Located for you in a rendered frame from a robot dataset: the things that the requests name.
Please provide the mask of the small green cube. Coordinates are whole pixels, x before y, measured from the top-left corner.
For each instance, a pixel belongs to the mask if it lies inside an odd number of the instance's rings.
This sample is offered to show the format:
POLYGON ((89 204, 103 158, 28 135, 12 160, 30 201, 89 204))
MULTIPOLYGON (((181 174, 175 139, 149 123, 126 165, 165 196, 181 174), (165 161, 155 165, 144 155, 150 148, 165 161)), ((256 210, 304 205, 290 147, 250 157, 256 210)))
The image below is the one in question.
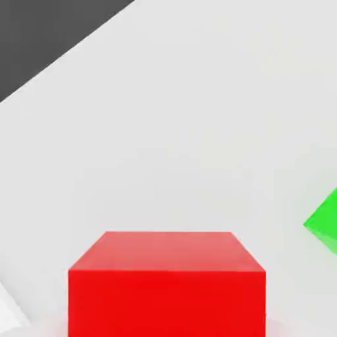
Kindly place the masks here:
POLYGON ((337 255, 337 187, 303 225, 337 255))

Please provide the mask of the small red cube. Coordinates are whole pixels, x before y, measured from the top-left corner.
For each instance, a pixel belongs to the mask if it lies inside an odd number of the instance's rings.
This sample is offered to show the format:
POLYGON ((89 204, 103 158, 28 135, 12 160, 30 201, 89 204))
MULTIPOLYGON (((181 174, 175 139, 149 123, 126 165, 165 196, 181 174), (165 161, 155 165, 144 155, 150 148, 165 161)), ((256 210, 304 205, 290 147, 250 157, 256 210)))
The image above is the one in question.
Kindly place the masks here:
POLYGON ((106 232, 69 268, 68 337, 266 337, 266 272, 229 232, 106 232))

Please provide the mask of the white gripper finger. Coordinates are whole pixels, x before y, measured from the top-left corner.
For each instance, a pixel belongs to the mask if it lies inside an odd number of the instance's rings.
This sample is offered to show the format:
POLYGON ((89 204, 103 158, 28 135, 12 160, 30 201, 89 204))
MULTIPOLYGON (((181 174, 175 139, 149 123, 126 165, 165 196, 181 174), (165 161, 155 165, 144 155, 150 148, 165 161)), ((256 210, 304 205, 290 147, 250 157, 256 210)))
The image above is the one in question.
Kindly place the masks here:
POLYGON ((30 326, 28 318, 0 283, 0 333, 26 326, 30 326))

